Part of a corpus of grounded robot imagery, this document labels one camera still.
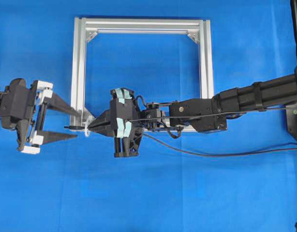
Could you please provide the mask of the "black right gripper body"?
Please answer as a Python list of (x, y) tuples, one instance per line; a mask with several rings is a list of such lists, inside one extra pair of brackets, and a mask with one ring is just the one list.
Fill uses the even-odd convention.
[(138, 156), (143, 128), (132, 123), (132, 120), (140, 118), (134, 92), (126, 88), (116, 88), (110, 93), (110, 126), (114, 133), (114, 157)]

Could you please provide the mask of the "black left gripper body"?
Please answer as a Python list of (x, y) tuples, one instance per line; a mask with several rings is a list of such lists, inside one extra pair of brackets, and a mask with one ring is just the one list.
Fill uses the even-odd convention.
[(17, 150), (27, 154), (40, 153), (39, 146), (43, 142), (43, 136), (37, 135), (37, 144), (25, 145), (29, 126), (32, 123), (36, 107), (37, 92), (41, 92), (40, 99), (52, 97), (53, 84), (50, 82), (36, 80), (30, 88), (27, 88), (26, 80), (14, 79), (1, 93), (0, 99), (0, 121), (1, 127), (6, 130), (16, 131)]

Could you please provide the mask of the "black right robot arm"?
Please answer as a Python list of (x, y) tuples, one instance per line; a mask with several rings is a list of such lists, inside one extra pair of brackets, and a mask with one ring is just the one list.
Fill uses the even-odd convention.
[(115, 157), (138, 155), (144, 130), (166, 131), (172, 138), (191, 126), (197, 132), (227, 130), (227, 121), (248, 112), (281, 105), (288, 132), (297, 140), (297, 66), (294, 74), (220, 92), (210, 99), (145, 103), (132, 90), (111, 91), (110, 107), (88, 124), (88, 130), (114, 139)]

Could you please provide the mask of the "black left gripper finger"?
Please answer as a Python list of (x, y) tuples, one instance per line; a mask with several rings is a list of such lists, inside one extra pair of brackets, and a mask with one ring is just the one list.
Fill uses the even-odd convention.
[(54, 131), (39, 131), (39, 135), (43, 137), (43, 145), (77, 138), (77, 135), (75, 134), (67, 134)]
[(67, 104), (59, 95), (56, 93), (52, 94), (52, 97), (45, 97), (43, 103), (47, 105), (47, 108), (54, 111), (59, 111), (71, 116), (81, 116), (81, 114)]

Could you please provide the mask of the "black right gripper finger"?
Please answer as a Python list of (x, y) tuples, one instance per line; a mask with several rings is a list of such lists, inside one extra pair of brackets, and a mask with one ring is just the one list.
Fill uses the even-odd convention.
[(93, 120), (88, 125), (88, 128), (98, 128), (102, 126), (111, 126), (111, 113), (109, 109), (105, 110), (100, 116)]
[(110, 125), (92, 126), (88, 127), (88, 130), (106, 137), (115, 137), (114, 130), (111, 128)]

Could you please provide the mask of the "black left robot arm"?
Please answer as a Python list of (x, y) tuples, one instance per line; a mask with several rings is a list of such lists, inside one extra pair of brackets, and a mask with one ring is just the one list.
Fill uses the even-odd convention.
[(40, 153), (42, 145), (76, 138), (76, 135), (44, 131), (47, 110), (71, 116), (80, 114), (53, 92), (53, 84), (35, 80), (27, 87), (25, 79), (17, 78), (0, 91), (0, 122), (2, 128), (17, 133), (17, 150), (26, 154)]

